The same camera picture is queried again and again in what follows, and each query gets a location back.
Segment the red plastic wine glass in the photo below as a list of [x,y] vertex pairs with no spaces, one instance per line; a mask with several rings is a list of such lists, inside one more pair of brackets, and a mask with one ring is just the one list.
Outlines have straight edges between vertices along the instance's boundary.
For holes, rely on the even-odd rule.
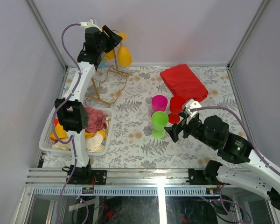
[[181,96],[173,96],[170,100],[170,114],[168,115],[168,121],[171,124],[177,124],[180,121],[179,113],[182,112],[182,106],[186,100]]

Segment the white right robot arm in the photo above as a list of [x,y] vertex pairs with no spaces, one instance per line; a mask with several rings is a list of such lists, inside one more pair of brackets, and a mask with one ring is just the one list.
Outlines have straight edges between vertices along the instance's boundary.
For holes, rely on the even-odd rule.
[[203,171],[208,184],[218,182],[237,185],[271,202],[280,210],[280,167],[269,161],[243,137],[230,133],[229,125],[218,116],[207,117],[204,122],[199,114],[188,116],[179,124],[166,127],[165,131],[173,142],[177,142],[179,133],[183,138],[194,137],[198,141],[217,151],[217,155],[228,163],[239,165],[251,172],[240,174],[218,161],[209,161]]

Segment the magenta plastic wine glass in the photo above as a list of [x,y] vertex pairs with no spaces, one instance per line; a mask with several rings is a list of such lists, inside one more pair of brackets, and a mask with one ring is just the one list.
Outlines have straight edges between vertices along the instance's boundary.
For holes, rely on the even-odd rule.
[[156,95],[152,98],[151,106],[153,112],[162,111],[164,112],[167,108],[168,100],[163,95]]

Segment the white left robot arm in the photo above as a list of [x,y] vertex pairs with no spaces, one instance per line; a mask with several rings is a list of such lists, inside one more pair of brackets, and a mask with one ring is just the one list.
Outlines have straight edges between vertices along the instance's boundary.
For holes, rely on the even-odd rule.
[[85,142],[85,129],[89,116],[82,100],[89,81],[102,61],[102,55],[117,47],[122,37],[107,26],[99,27],[92,20],[81,22],[78,26],[85,29],[85,42],[77,59],[73,60],[77,72],[64,97],[55,100],[52,118],[58,118],[59,124],[62,125],[69,138],[64,141],[57,137],[58,142],[69,144],[71,149],[72,162],[68,167],[66,184],[93,187],[96,184],[106,184],[107,171],[91,169]]

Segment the green plastic wine glass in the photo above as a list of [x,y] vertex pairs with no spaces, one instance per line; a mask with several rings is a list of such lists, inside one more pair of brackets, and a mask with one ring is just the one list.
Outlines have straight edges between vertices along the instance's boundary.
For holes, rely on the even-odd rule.
[[154,112],[152,117],[152,136],[156,139],[161,139],[165,136],[165,129],[164,127],[168,123],[168,115],[165,112],[157,111]]

